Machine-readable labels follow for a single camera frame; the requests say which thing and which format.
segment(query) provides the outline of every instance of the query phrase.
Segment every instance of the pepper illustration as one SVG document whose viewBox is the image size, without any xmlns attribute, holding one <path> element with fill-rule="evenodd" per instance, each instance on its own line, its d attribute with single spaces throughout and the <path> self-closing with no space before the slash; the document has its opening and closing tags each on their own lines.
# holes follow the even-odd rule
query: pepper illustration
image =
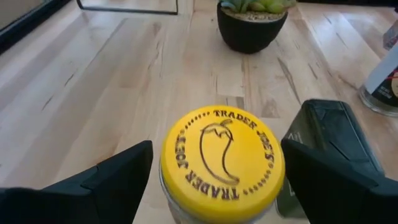
<svg viewBox="0 0 398 224">
<path fill-rule="evenodd" d="M 200 135 L 200 154 L 207 171 L 217 180 L 228 185 L 237 185 L 239 177 L 230 174 L 225 166 L 225 156 L 233 142 L 231 130 L 226 126 L 231 119 L 209 124 Z"/>
</svg>

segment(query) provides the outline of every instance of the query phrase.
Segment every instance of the black planter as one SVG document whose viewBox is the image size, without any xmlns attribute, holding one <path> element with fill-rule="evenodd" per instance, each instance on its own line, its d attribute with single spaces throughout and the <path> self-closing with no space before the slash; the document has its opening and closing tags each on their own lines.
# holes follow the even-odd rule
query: black planter
<svg viewBox="0 0 398 224">
<path fill-rule="evenodd" d="M 287 12 L 278 21 L 248 22 L 225 14 L 218 3 L 217 18 L 226 44 L 238 52 L 253 54 L 266 48 L 276 38 L 286 21 Z"/>
</svg>

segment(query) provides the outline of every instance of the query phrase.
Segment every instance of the wood grain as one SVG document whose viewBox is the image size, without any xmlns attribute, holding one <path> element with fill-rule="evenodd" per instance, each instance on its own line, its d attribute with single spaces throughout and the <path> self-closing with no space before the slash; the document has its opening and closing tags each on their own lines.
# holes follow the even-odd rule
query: wood grain
<svg viewBox="0 0 398 224">
<path fill-rule="evenodd" d="M 186 0 L 179 16 L 156 16 L 82 12 L 71 2 L 1 55 L 0 186 L 39 189 L 150 139 L 154 162 L 134 223 L 173 223 L 157 169 L 176 120 L 231 105 L 280 139 L 311 98 L 349 103 L 387 176 L 398 180 L 398 121 L 357 95 L 387 54 L 392 9 L 299 4 L 253 55 L 224 44 L 215 9 L 214 0 Z M 272 208 L 258 223 L 308 221 L 283 220 Z"/>
</svg>

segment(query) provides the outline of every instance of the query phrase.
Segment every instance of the dark green container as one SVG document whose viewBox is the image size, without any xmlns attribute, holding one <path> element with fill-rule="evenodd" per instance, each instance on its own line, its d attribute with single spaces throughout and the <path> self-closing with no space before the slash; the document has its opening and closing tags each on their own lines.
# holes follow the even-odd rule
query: dark green container
<svg viewBox="0 0 398 224">
<path fill-rule="evenodd" d="M 285 138 L 298 141 L 314 150 L 328 151 L 336 157 L 346 159 L 353 167 L 384 175 L 353 111 L 344 102 L 307 100 Z M 306 218 L 286 177 L 277 198 L 277 210 L 285 218 Z"/>
</svg>

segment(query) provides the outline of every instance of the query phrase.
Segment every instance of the light wood surface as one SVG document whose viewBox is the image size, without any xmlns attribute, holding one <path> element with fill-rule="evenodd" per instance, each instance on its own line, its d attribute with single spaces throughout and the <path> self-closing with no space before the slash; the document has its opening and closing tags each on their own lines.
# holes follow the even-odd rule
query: light wood surface
<svg viewBox="0 0 398 224">
<path fill-rule="evenodd" d="M 234 105 L 281 138 L 310 98 L 349 103 L 398 180 L 398 121 L 357 96 L 387 53 L 392 9 L 299 4 L 254 55 L 227 48 L 215 9 L 215 0 L 184 0 L 179 16 L 154 16 L 81 12 L 71 2 L 1 55 L 0 186 L 39 189 L 150 139 L 152 173 L 134 223 L 173 223 L 157 169 L 176 120 L 201 106 Z M 308 222 L 272 209 L 258 223 Z"/>
</svg>

